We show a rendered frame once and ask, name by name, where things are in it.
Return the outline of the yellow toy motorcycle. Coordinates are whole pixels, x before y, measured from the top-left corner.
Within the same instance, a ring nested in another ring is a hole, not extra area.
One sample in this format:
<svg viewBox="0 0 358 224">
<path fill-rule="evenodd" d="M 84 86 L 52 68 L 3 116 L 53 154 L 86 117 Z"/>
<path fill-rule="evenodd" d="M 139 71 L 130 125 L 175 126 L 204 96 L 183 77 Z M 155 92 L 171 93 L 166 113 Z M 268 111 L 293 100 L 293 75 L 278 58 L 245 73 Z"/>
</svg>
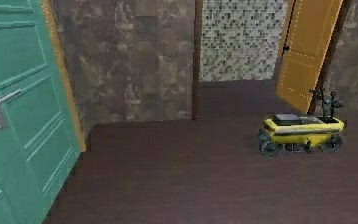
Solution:
<svg viewBox="0 0 358 224">
<path fill-rule="evenodd" d="M 322 152 L 335 152 L 343 145 L 346 124 L 335 117 L 335 110 L 344 104 L 334 91 L 329 96 L 324 95 L 323 89 L 309 92 L 321 101 L 323 114 L 283 113 L 264 119 L 258 130 L 258 149 L 263 156 L 276 157 L 283 150 L 311 154 L 314 147 Z"/>
</svg>

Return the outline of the orange room door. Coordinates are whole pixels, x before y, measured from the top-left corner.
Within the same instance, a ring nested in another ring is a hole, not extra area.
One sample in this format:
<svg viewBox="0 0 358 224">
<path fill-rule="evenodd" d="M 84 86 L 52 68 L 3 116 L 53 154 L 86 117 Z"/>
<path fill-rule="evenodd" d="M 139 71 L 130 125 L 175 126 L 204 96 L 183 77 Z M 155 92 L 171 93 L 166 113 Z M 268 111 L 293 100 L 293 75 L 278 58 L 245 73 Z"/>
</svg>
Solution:
<svg viewBox="0 0 358 224">
<path fill-rule="evenodd" d="M 276 94 L 302 113 L 312 101 L 344 0 L 291 0 Z"/>
</svg>

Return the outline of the green panelled room door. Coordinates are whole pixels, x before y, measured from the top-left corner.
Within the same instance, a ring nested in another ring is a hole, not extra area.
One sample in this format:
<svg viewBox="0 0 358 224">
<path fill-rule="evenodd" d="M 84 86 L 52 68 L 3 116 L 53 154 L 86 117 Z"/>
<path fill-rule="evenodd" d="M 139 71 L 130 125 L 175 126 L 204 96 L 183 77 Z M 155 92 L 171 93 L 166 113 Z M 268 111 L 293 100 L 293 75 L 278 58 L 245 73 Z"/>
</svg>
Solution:
<svg viewBox="0 0 358 224">
<path fill-rule="evenodd" d="M 0 0 L 0 224 L 42 224 L 80 150 L 41 0 Z"/>
</svg>

